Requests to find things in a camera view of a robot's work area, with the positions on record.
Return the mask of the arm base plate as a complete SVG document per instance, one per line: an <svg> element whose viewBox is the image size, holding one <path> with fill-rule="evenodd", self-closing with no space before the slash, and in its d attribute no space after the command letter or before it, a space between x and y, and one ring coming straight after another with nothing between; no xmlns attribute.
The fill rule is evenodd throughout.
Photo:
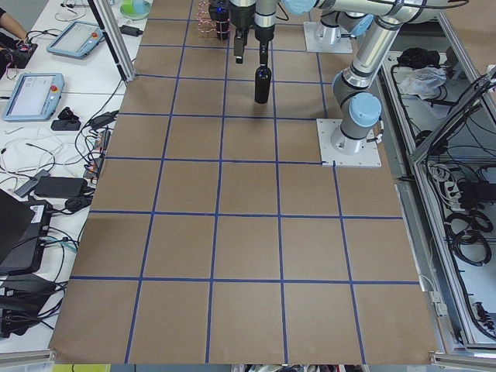
<svg viewBox="0 0 496 372"><path fill-rule="evenodd" d="M312 53L353 52L350 35L341 27L328 27L320 22L303 24L306 50Z"/></svg>
<svg viewBox="0 0 496 372"><path fill-rule="evenodd" d="M381 167L374 131L365 139L349 139L341 131L341 119L317 119L321 164L324 167Z"/></svg>

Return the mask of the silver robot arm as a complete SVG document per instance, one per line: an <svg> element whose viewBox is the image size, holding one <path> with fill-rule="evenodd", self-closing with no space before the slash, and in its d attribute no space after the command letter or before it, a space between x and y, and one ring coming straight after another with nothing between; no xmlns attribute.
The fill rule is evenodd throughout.
<svg viewBox="0 0 496 372"><path fill-rule="evenodd" d="M255 37L260 43L260 65L268 65L268 45L274 38L277 1L257 1L254 13ZM349 53L343 39L356 38L370 27L374 16L364 12L323 10L320 21L304 25L308 51Z"/></svg>
<svg viewBox="0 0 496 372"><path fill-rule="evenodd" d="M234 55L243 62L244 47L251 29L259 42L260 66L255 73L255 96L258 104L268 101L272 72L268 67L269 42L274 38L278 1L229 1L230 22L235 26ZM337 26L351 20L355 28L366 17L371 18L370 28L351 65L338 74L334 95L348 119L350 99L367 91L377 74L386 53L390 50L400 28L408 23L426 22L446 9L447 1L285 1L284 7L294 15L302 15L313 8L331 16Z"/></svg>

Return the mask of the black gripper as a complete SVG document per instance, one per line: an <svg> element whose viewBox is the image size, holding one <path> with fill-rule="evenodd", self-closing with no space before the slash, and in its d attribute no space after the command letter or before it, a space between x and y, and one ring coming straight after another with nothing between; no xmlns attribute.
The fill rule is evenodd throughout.
<svg viewBox="0 0 496 372"><path fill-rule="evenodd" d="M254 24L256 6L238 7L231 5L229 7L230 22L237 29L249 28Z"/></svg>
<svg viewBox="0 0 496 372"><path fill-rule="evenodd" d="M255 25L255 37L259 41L259 63L260 66L268 66L268 43L274 38L275 25L262 27ZM237 64L242 64L244 61L244 51L247 45L248 28L236 28L233 53Z"/></svg>

